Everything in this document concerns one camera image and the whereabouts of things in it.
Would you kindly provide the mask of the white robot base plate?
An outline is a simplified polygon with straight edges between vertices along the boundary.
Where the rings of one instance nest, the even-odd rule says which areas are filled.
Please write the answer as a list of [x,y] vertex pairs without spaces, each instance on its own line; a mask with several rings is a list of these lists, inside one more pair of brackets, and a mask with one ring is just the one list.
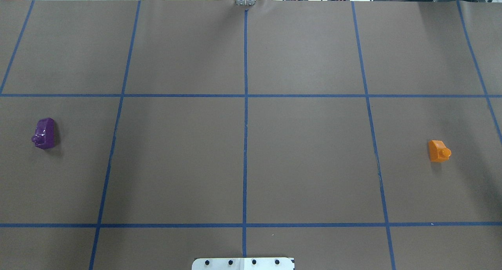
[[233,257],[195,259],[192,270],[294,270],[295,261],[288,257]]

